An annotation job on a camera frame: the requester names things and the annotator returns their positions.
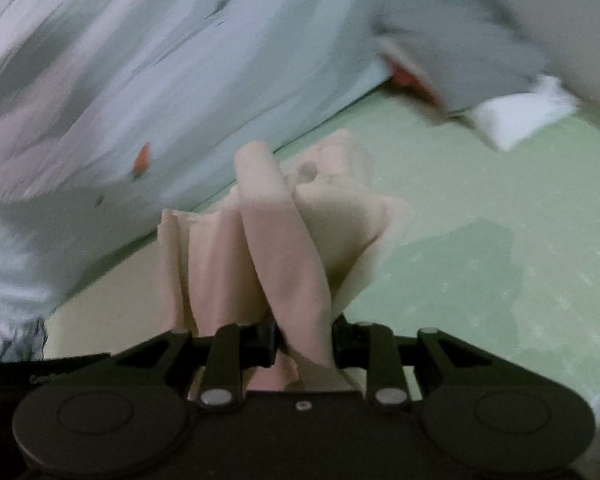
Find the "pink beige garment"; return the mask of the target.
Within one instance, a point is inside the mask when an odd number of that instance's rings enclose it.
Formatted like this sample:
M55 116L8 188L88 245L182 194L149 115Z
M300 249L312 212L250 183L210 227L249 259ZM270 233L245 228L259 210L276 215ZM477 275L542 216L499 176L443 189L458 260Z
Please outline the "pink beige garment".
M287 166L251 142L234 168L234 186L206 211L162 213L161 327L211 336L272 315L287 348L246 374L249 389L355 389L336 369L332 322L398 247L411 206L373 189L372 158L343 129Z

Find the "grey folded garment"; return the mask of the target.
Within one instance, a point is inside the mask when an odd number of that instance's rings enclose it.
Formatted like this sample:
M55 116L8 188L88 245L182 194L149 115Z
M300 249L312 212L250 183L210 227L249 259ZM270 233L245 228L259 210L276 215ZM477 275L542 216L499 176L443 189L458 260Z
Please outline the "grey folded garment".
M381 15L378 40L450 116L528 91L550 65L495 0L406 0Z

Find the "light blue carrot-print fabric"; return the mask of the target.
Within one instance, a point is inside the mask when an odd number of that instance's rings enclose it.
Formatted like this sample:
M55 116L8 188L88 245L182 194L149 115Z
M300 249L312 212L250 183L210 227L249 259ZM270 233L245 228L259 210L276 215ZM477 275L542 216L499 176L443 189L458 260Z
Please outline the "light blue carrot-print fabric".
M0 362L151 233L388 76L403 0L0 0Z

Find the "white folded garment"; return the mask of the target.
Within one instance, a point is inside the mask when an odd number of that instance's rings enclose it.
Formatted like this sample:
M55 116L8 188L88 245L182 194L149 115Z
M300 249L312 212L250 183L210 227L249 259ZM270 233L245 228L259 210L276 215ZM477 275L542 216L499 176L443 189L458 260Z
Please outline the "white folded garment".
M579 105L558 77L542 75L529 91L486 100L463 118L496 150L510 152L542 129L576 114Z

